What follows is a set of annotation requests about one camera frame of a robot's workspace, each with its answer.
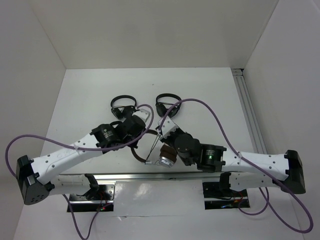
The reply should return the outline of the brown silver headphones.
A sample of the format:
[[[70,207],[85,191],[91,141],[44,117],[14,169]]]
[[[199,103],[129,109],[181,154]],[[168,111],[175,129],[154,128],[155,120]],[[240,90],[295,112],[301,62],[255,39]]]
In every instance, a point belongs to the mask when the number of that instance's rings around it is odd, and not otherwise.
[[[136,153],[136,149],[138,148],[137,146],[130,148],[131,154],[133,155],[133,157],[144,165],[149,165],[149,166],[155,165],[155,166],[163,166],[166,168],[171,168],[177,162],[177,152],[173,148],[169,147],[164,143],[159,150],[158,160],[156,160],[155,162],[150,161],[149,158],[151,156],[151,153],[156,148],[156,145],[160,140],[161,136],[158,134],[157,131],[151,130],[151,129],[149,129],[146,133],[156,136],[147,157],[142,158]]]

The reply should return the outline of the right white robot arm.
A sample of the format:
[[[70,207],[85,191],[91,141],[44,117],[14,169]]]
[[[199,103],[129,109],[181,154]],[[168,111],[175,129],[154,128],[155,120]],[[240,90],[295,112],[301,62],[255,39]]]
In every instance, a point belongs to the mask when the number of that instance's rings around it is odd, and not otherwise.
[[[303,164],[297,151],[283,154],[259,154],[233,151],[229,147],[200,143],[179,127],[166,130],[157,127],[161,142],[173,148],[185,166],[196,165],[205,173],[220,173],[218,190],[223,196],[247,189],[233,172],[250,173],[256,176],[255,188],[277,186],[285,193],[305,194]]]

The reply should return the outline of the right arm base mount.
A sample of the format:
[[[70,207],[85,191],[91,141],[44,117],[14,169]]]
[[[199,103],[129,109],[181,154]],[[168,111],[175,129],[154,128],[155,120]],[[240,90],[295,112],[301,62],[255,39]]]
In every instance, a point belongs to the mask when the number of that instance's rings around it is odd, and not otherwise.
[[[234,190],[221,191],[218,182],[203,182],[203,196],[205,210],[250,208],[248,192]]]

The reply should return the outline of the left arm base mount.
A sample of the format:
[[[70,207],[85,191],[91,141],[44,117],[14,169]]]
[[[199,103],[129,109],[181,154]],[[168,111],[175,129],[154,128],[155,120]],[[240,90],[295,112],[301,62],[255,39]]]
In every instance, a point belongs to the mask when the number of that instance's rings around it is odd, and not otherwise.
[[[99,185],[99,191],[95,196],[87,199],[85,196],[70,194],[68,200],[75,213],[93,213],[114,211],[115,181],[105,181]]]

